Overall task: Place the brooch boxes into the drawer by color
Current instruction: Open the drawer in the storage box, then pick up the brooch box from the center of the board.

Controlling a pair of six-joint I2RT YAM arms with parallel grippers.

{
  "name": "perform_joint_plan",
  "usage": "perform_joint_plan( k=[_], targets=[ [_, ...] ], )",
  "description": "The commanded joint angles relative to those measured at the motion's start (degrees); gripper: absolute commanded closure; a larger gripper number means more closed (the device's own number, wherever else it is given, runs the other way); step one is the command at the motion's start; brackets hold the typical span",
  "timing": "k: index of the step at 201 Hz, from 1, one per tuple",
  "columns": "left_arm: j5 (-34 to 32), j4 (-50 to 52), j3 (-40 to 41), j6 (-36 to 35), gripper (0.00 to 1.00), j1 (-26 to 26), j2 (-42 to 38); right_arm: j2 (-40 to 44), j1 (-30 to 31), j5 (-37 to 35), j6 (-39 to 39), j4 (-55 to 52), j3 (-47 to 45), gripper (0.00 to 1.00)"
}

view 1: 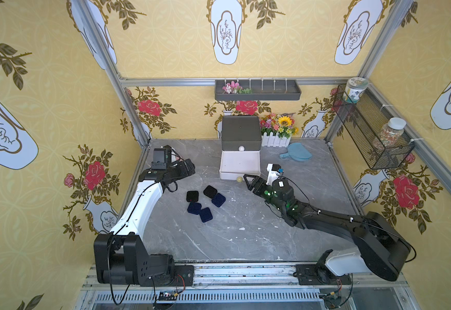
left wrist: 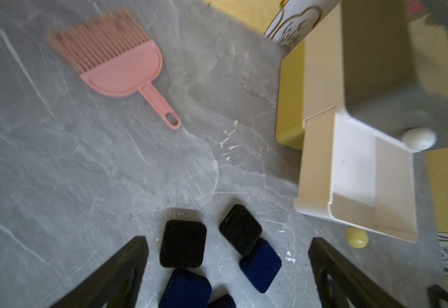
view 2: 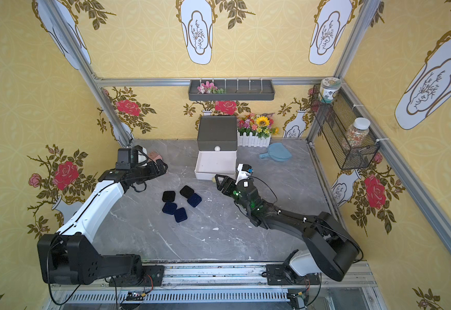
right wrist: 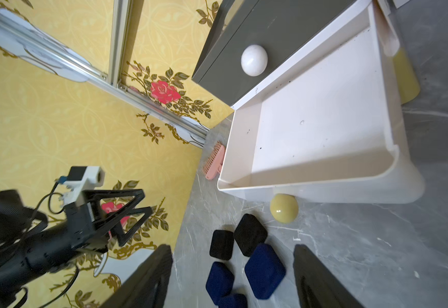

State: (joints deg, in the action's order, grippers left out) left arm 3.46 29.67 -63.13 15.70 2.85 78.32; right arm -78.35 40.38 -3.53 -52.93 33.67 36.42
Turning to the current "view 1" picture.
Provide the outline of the white drawer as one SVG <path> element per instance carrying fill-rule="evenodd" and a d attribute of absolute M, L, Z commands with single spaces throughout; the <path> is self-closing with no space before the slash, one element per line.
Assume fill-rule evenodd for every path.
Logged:
<path fill-rule="evenodd" d="M 222 180 L 236 180 L 245 174 L 260 176 L 259 151 L 223 151 L 219 176 Z"/>

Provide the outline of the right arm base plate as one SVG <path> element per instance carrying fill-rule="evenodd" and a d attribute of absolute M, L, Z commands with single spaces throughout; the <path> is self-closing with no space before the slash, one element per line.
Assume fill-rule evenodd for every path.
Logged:
<path fill-rule="evenodd" d="M 351 276 L 336 276 L 328 268 L 315 264 L 299 264 L 295 266 L 293 276 L 300 285 L 350 285 Z"/>

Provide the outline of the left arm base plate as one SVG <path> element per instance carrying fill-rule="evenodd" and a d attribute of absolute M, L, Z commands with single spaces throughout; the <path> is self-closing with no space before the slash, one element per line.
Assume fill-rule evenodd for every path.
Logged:
<path fill-rule="evenodd" d="M 191 287 L 193 285 L 195 268 L 192 265 L 175 265 L 171 273 L 170 286 Z"/>

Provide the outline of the grey top drawer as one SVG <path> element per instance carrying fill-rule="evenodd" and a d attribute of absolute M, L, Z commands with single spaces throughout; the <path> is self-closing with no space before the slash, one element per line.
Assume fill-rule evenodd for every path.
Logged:
<path fill-rule="evenodd" d="M 223 151 L 260 151 L 262 142 L 259 141 L 222 141 Z"/>

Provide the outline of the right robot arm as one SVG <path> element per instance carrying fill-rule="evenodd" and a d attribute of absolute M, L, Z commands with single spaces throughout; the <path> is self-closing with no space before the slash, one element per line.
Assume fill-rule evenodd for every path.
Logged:
<path fill-rule="evenodd" d="M 316 208 L 296 199 L 286 177 L 270 185 L 251 174 L 245 174 L 243 179 L 247 189 L 264 199 L 289 226 L 322 231 L 353 242 L 365 266 L 384 280 L 396 281 L 409 254 L 415 251 L 379 213 L 348 215 Z"/>

